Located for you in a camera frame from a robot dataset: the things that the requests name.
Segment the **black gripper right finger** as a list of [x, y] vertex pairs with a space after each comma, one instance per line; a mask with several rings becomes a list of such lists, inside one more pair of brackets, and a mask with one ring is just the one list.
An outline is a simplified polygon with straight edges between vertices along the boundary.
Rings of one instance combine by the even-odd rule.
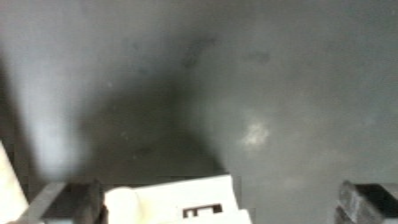
[[341, 183], [334, 224], [398, 224], [398, 183]]

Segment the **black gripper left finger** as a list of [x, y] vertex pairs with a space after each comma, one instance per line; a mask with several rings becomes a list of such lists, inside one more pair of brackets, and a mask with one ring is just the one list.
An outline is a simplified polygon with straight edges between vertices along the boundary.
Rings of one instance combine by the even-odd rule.
[[99, 182], [50, 183], [16, 224], [108, 224], [105, 191]]

